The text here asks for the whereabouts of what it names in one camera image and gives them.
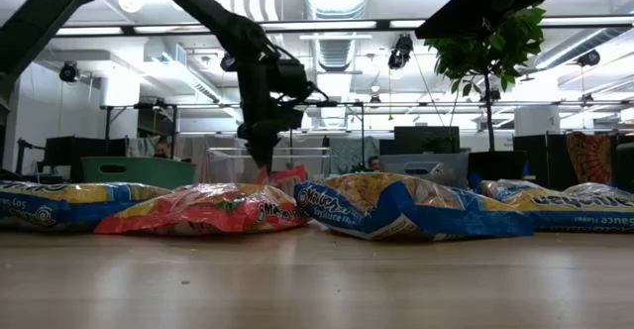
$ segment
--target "tree trunk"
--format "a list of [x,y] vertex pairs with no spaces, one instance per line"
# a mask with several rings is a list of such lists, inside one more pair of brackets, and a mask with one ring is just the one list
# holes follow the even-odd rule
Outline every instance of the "tree trunk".
[[486,128],[488,129],[488,151],[495,152],[495,136],[493,136],[493,119],[491,112],[491,85],[488,73],[484,74],[484,102],[486,102]]

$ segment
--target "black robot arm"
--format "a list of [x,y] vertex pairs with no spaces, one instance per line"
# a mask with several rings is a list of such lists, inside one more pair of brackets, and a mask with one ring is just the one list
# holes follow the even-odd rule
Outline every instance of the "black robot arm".
[[[5,100],[13,83],[59,28],[90,1],[27,0],[0,28],[0,91]],[[244,115],[238,136],[248,141],[258,166],[270,170],[278,132],[300,127],[303,113],[294,106],[317,88],[307,80],[299,60],[271,43],[257,23],[227,11],[215,0],[173,1],[207,27],[231,56]],[[284,101],[271,98],[271,92],[285,96]]]

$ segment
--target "table surface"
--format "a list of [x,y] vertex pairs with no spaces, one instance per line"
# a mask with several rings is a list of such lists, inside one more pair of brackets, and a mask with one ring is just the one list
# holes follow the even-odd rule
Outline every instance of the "table surface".
[[0,328],[628,328],[634,236],[0,233]]

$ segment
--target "chip bag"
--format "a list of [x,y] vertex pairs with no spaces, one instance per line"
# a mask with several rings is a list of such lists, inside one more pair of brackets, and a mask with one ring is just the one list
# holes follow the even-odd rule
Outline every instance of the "chip bag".
[[368,240],[532,235],[530,219],[507,205],[429,180],[357,173],[295,186],[301,210],[335,231]]
[[290,229],[310,218],[281,190],[254,184],[197,184],[104,219],[97,234],[254,233]]
[[266,167],[263,166],[258,173],[255,184],[266,184],[274,186],[289,196],[293,196],[293,189],[295,185],[306,181],[308,178],[308,172],[306,167],[302,164],[296,165],[291,169],[284,171],[277,171],[272,174],[268,174]]
[[528,214],[539,231],[634,232],[634,194],[584,183],[563,192],[525,180],[483,181],[484,194]]
[[105,217],[169,190],[135,183],[0,182],[0,228],[92,231]]

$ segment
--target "colorful tapestry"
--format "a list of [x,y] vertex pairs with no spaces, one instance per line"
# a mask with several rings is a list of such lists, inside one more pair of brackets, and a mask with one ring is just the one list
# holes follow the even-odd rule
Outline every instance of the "colorful tapestry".
[[610,183],[612,180],[612,147],[609,136],[575,132],[566,135],[566,144],[579,184],[586,182]]

